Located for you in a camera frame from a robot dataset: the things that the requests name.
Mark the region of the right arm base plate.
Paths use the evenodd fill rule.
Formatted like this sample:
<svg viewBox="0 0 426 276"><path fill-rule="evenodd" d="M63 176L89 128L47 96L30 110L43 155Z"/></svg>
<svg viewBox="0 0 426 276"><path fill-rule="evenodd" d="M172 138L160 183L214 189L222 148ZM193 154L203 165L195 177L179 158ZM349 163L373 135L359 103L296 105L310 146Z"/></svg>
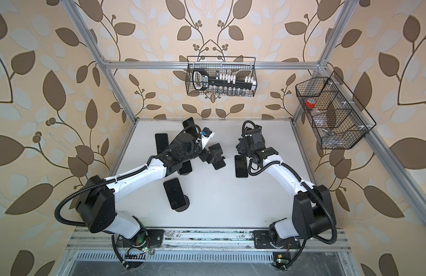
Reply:
<svg viewBox="0 0 426 276"><path fill-rule="evenodd" d="M268 230L255 230L252 232L252 239L256 249L299 249L301 247L300 241L295 238L283 239L281 241L273 242L270 238Z"/></svg>

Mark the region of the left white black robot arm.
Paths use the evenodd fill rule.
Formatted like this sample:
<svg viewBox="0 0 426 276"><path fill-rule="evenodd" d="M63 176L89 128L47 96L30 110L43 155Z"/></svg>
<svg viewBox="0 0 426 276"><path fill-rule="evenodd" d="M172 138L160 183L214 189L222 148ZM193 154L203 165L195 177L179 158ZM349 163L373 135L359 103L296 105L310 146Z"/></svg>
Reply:
<svg viewBox="0 0 426 276"><path fill-rule="evenodd" d="M214 135L209 128L189 125L161 154L150 156L143 166L104 179L90 178L85 187L58 204L55 219L61 224L86 227L92 233L108 232L127 239L135 237L142 228L141 223L134 217L118 213L116 203L139 188L175 173L184 162L201 157ZM81 221L71 221L61 215L62 208L74 198L78 198L76 211Z"/></svg>

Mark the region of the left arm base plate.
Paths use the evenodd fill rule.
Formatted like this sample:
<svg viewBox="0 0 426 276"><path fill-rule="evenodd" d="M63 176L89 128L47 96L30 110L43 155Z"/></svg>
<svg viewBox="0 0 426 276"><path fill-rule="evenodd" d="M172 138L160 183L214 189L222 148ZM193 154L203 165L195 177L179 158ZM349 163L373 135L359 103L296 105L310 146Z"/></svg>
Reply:
<svg viewBox="0 0 426 276"><path fill-rule="evenodd" d="M164 240L164 230L162 229L148 229L140 232L136 236L137 239L127 239L119 236L115 239L117 247L130 248L146 248L160 246Z"/></svg>

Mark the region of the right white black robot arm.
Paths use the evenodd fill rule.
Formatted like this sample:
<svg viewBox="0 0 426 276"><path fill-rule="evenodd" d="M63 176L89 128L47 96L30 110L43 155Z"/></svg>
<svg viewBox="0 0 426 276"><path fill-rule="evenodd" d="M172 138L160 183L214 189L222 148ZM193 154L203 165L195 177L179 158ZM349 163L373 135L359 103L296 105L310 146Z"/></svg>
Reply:
<svg viewBox="0 0 426 276"><path fill-rule="evenodd" d="M278 151L267 147L262 126L244 121L237 151L249 158L247 173L250 176L268 173L292 196L291 217L269 226L272 246L284 247L290 238L304 241L315 238L324 244L337 241L337 220L329 189L306 180L284 162Z"/></svg>

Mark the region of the black phone stand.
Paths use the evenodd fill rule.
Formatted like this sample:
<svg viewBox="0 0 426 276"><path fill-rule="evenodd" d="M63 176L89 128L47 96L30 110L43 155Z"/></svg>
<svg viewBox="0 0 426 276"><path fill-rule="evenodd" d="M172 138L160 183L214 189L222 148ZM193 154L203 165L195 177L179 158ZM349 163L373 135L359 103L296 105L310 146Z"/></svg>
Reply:
<svg viewBox="0 0 426 276"><path fill-rule="evenodd" d="M234 157L235 174L237 178L248 177L247 157L243 155L236 155Z"/></svg>

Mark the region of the black square stand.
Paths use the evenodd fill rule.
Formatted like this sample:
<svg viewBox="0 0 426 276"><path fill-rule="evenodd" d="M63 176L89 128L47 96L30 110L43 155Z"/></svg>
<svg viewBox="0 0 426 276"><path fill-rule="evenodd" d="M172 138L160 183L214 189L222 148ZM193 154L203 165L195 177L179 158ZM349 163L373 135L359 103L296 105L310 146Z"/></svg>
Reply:
<svg viewBox="0 0 426 276"><path fill-rule="evenodd" d="M219 143L208 148L207 163L213 165L215 170L220 170L226 166L224 162L223 150Z"/></svg>

